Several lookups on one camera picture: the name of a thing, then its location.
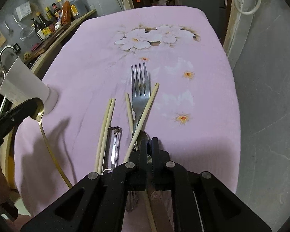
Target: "wooden cutting board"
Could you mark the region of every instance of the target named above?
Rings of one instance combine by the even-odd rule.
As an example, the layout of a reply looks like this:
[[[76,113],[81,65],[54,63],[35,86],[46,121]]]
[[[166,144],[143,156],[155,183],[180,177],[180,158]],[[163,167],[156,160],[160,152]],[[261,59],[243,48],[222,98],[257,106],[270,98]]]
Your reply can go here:
[[[47,49],[53,44],[53,42],[67,29],[69,28],[69,26],[71,25],[71,23],[65,24],[64,26],[61,26],[58,30],[56,30],[55,32],[52,33],[52,35],[47,38],[45,41],[43,41],[40,46],[35,49],[31,54],[30,54],[30,58],[25,62],[25,64],[30,63],[34,58],[36,58],[37,56],[41,55],[42,53],[44,53],[45,51],[47,51]]]

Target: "gold spoon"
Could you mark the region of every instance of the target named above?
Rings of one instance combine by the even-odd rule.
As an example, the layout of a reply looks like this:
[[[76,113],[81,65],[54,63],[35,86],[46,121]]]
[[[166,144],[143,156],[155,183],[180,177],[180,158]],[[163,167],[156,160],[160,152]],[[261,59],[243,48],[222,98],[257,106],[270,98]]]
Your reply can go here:
[[[43,126],[42,126],[42,117],[43,117],[43,114],[44,114],[44,104],[43,104],[43,101],[39,98],[34,98],[34,100],[36,101],[36,104],[37,104],[37,109],[36,109],[36,112],[31,115],[30,117],[32,119],[35,119],[38,124],[39,124],[39,127],[40,127],[40,130],[41,130],[41,133],[42,133],[42,136],[43,136],[43,139],[44,139],[44,142],[45,142],[45,145],[47,147],[47,150],[57,168],[57,170],[59,171],[61,177],[63,178],[63,180],[65,181],[65,183],[67,184],[67,186],[69,188],[72,188],[72,184],[71,182],[68,180],[68,178],[66,177],[66,175],[64,174],[63,170],[61,169],[57,159],[55,158],[55,155],[53,154],[53,151],[50,149],[50,145],[49,145],[49,142],[47,140],[47,137],[45,135],[45,132],[44,132],[44,129],[43,129]]]

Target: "bottle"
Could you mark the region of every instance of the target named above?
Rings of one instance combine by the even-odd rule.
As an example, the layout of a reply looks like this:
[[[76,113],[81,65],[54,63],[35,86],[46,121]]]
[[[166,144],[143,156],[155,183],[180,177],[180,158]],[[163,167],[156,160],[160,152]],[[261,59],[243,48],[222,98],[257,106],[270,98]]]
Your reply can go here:
[[[53,6],[53,9],[54,9],[54,15],[55,15],[55,17],[58,20],[59,17],[60,17],[61,9],[57,7],[56,3],[53,3],[52,6]]]
[[[62,9],[62,7],[63,7],[63,0],[57,0],[57,3],[58,3],[58,7],[60,8],[60,9]]]
[[[46,7],[45,10],[46,10],[46,16],[47,16],[47,18],[49,20],[51,20],[53,23],[56,23],[57,22],[56,17],[54,16],[54,14],[50,10],[50,8],[49,7]]]
[[[41,22],[41,30],[44,36],[49,36],[52,32],[55,31],[55,26],[51,21],[47,21],[40,12],[37,12],[36,15],[38,16]]]
[[[42,33],[42,27],[41,27],[41,24],[35,20],[34,18],[31,19],[33,21],[33,24],[34,24],[34,29],[36,31],[36,35],[40,38],[40,40],[44,40],[46,38],[46,36],[43,35]]]
[[[81,0],[68,0],[71,6],[71,12],[74,19],[85,15],[88,11]]]

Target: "chopstick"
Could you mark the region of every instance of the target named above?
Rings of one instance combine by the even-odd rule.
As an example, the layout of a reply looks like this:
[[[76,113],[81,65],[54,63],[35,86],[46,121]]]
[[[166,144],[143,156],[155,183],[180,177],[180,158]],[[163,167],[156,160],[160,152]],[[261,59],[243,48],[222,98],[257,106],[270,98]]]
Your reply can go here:
[[[131,103],[130,103],[129,94],[127,92],[125,93],[125,98],[126,98],[126,104],[127,104],[127,115],[128,115],[128,120],[129,120],[130,133],[132,135],[132,132],[133,132],[133,115],[132,115],[132,109],[131,109]]]
[[[132,116],[131,103],[130,103],[130,99],[129,99],[129,94],[128,93],[125,94],[125,99],[126,99],[126,105],[127,105],[127,114],[128,114],[128,120],[129,120],[130,133],[132,135],[132,132],[133,132],[133,116]],[[144,202],[145,202],[145,208],[146,208],[146,211],[147,211],[147,217],[148,217],[150,228],[151,228],[152,232],[157,232],[154,216],[152,214],[152,209],[150,207],[150,202],[149,202],[149,197],[148,197],[147,190],[142,191],[142,196],[143,196],[143,199],[144,199]]]
[[[105,122],[104,134],[103,134],[103,139],[102,139],[102,144],[101,144],[100,154],[99,154],[98,171],[97,171],[98,174],[100,174],[100,175],[102,174],[103,158],[104,158],[104,152],[105,152],[106,141],[107,141],[107,131],[108,131],[109,125],[111,123],[112,114],[113,114],[114,106],[115,106],[115,100],[116,100],[115,98],[111,99],[110,108],[109,108],[109,111],[107,114],[107,120]]]
[[[104,131],[105,131],[106,121],[107,121],[108,112],[109,112],[109,109],[110,109],[110,106],[111,106],[111,102],[112,102],[112,99],[109,99],[109,101],[107,103],[107,107],[106,107],[105,113],[104,113],[103,121],[102,121],[100,137],[99,137],[99,142],[98,142],[98,148],[97,148],[97,154],[96,154],[96,162],[95,162],[94,172],[98,172],[98,168],[99,168],[101,145],[102,145],[103,135],[104,135]]]
[[[133,149],[133,147],[134,147],[134,145],[136,143],[138,135],[139,135],[139,133],[140,133],[142,127],[143,127],[143,124],[145,122],[146,116],[147,116],[147,114],[149,112],[150,107],[152,106],[152,102],[155,99],[155,95],[156,95],[156,93],[158,91],[158,88],[159,88],[159,84],[156,83],[155,87],[154,87],[154,90],[152,91],[152,94],[150,95],[150,98],[149,98],[149,100],[148,100],[148,102],[147,102],[147,104],[145,106],[145,109],[144,109],[144,112],[143,112],[143,114],[141,116],[141,119],[140,119],[140,121],[138,123],[138,127],[136,128],[135,133],[134,133],[134,135],[132,137],[132,140],[130,142],[130,145],[129,145],[128,151],[127,151],[127,153],[125,155],[123,163],[126,163],[129,160],[130,153],[132,152],[132,149]]]

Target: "pink tablecloth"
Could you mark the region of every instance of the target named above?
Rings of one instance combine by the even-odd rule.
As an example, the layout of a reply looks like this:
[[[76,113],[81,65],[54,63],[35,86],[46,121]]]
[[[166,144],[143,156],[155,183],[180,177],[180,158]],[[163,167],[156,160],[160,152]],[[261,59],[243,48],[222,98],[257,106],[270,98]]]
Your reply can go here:
[[[131,65],[146,62],[160,88],[145,131],[187,170],[211,171],[231,191],[240,159],[239,108],[223,48],[198,9],[161,6],[119,12],[84,22],[54,60],[43,82],[59,93],[43,126],[61,167],[75,184],[93,171],[109,98],[112,126],[123,129],[119,160],[130,143],[124,93],[131,95]],[[36,215],[68,190],[42,140],[25,119],[15,139],[16,185]],[[125,215],[123,231],[149,231],[143,203]]]

